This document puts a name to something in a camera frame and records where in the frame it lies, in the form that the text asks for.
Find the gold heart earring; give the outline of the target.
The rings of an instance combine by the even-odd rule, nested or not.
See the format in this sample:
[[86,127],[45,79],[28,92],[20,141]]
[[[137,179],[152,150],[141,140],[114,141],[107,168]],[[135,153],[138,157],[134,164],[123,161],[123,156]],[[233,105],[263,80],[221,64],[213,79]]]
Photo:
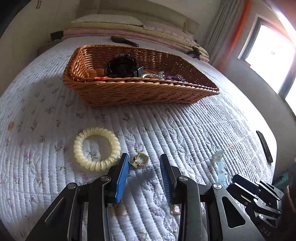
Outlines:
[[129,163],[136,169],[145,167],[149,163],[149,156],[143,152],[139,152],[130,159]]

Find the clear plastic hair clip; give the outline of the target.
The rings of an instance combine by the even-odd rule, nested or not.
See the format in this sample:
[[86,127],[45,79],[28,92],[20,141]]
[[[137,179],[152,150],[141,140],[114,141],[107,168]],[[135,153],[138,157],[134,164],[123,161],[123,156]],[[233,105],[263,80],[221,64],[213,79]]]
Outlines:
[[223,162],[224,150],[218,149],[212,156],[211,163],[217,167],[217,183],[226,187],[226,175]]

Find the white quilted bedspread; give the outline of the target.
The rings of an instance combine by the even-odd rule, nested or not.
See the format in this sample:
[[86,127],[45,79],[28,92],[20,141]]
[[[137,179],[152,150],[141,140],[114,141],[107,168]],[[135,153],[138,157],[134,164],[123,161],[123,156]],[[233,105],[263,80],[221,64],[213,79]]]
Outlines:
[[271,182],[257,133],[273,158],[273,132],[251,101],[214,67],[186,56],[220,89],[195,104],[88,106],[63,84],[62,74],[79,46],[109,44],[106,37],[70,38],[33,60],[1,96],[1,221],[15,240],[25,240],[38,219],[70,182],[87,184],[99,173],[75,160],[75,137],[86,128],[114,132],[121,150],[144,152],[149,163],[131,168],[123,200],[110,208],[113,240],[176,240],[177,215],[163,192],[159,156],[201,184],[218,178],[212,156],[222,150],[227,182],[241,174]]

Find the red small hair clip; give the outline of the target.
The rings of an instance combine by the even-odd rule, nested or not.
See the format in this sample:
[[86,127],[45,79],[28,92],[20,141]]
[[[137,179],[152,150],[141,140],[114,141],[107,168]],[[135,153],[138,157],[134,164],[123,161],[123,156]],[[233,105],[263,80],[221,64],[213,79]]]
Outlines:
[[102,77],[94,77],[94,80],[102,80],[102,79],[107,79],[108,76],[102,76]]

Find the orange wicker basket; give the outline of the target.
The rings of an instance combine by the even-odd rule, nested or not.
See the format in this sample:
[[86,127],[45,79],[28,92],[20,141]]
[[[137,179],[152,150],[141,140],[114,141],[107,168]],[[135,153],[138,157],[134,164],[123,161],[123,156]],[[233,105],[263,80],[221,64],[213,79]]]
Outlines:
[[93,107],[188,104],[220,93],[214,82],[178,55],[116,45],[77,48],[63,82]]

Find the black round watch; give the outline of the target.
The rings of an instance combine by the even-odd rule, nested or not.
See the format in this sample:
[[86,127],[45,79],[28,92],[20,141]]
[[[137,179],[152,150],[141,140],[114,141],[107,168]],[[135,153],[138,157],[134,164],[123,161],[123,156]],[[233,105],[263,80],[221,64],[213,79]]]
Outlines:
[[104,70],[104,75],[110,78],[141,77],[143,73],[144,66],[139,66],[137,59],[129,54],[116,55]]

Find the black small tripod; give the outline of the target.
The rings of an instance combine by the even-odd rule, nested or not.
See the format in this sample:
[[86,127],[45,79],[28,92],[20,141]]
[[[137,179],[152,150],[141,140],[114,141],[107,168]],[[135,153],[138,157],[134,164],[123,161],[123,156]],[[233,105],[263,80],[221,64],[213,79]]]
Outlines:
[[196,47],[192,47],[192,50],[191,51],[188,51],[187,52],[187,55],[191,56],[192,58],[195,58],[195,59],[198,59],[198,60],[201,60],[200,59],[200,56],[201,56],[201,52],[199,51],[198,48]]

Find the brown hair brush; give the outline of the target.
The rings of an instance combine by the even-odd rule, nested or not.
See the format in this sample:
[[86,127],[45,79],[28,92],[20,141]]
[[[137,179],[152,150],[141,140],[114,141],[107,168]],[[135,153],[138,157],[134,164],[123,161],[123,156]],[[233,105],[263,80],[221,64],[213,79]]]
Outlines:
[[114,43],[119,43],[119,44],[126,44],[132,47],[139,47],[139,44],[132,42],[130,40],[127,40],[123,37],[118,37],[118,36],[111,36],[111,40]]

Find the window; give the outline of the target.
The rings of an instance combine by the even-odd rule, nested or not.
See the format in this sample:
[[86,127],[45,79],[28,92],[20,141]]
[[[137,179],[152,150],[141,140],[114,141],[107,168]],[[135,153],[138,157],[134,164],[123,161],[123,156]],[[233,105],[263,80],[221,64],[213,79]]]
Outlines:
[[256,16],[239,55],[295,115],[295,46],[272,22]]

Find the beige folded quilt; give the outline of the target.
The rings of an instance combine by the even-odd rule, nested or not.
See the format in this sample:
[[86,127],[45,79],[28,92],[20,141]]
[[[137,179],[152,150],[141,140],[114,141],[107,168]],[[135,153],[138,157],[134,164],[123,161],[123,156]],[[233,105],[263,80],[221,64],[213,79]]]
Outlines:
[[[134,26],[134,25],[128,25],[128,24],[119,24],[119,23],[92,23],[92,22],[77,22],[77,23],[71,23],[67,29],[70,28],[95,28],[95,29],[108,29],[108,30],[127,30],[127,31],[133,31],[137,33],[144,33],[146,31],[157,31],[157,32],[162,32],[158,30],[153,30],[153,29],[148,29],[146,27],[140,27],[140,26]],[[167,32],[162,32],[166,33],[175,37],[178,37],[180,39],[186,40],[190,43],[196,44],[195,42],[178,36],[177,34],[174,33],[167,33]]]

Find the pink folded quilt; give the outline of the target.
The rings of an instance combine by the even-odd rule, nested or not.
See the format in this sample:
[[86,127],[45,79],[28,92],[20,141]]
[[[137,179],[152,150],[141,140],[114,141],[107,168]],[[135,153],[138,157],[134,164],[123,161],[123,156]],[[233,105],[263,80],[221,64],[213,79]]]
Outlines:
[[205,49],[200,47],[198,44],[190,43],[186,40],[178,37],[157,32],[157,31],[146,31],[144,33],[137,33],[127,30],[108,30],[108,29],[95,29],[95,28],[70,28],[63,31],[62,40],[74,37],[86,37],[86,36],[102,36],[102,37],[122,37],[125,39],[141,40],[162,46],[169,47],[187,53],[193,51],[193,47],[197,48],[200,52],[200,59],[204,62],[209,62],[209,55]]

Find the bedside table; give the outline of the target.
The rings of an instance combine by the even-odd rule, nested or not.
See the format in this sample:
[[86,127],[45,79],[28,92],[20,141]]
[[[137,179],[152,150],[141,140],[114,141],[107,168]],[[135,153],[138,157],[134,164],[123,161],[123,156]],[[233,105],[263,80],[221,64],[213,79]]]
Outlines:
[[48,42],[47,44],[41,46],[38,49],[38,55],[40,56],[41,54],[43,54],[47,50],[49,50],[49,49],[53,48],[55,45],[59,44],[60,42],[62,42],[62,40],[55,40],[55,41]]

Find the beige padded headboard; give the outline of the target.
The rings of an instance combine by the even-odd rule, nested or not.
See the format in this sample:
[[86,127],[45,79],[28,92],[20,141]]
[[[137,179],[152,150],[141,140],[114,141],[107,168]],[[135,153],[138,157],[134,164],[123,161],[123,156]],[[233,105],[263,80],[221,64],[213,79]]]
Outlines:
[[199,23],[182,13],[151,1],[80,1],[76,17],[92,14],[133,16],[141,22],[152,21],[196,33]]

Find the striped curtain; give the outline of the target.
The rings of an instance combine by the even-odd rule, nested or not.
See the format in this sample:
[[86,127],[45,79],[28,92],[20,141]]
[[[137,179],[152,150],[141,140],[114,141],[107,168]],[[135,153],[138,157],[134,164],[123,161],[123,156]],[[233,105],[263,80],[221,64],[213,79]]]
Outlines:
[[209,63],[224,71],[239,40],[251,1],[222,1],[206,39]]

